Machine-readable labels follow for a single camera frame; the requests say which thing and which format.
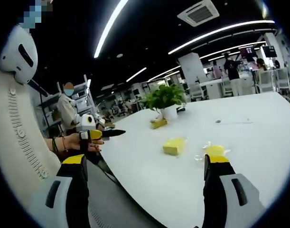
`potted plant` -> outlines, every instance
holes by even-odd
[[[147,108],[162,114],[163,118],[175,119],[177,117],[176,105],[185,102],[184,91],[176,84],[171,86],[160,85],[159,88],[147,95],[144,104]]]

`human hand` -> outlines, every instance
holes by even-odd
[[[73,149],[73,150],[80,150],[80,139],[79,139],[79,133],[73,133],[69,136],[65,137],[65,147],[66,149]],[[99,148],[99,145],[103,145],[103,140],[92,140],[91,143],[89,143],[88,151],[89,152],[100,152],[101,149]]]

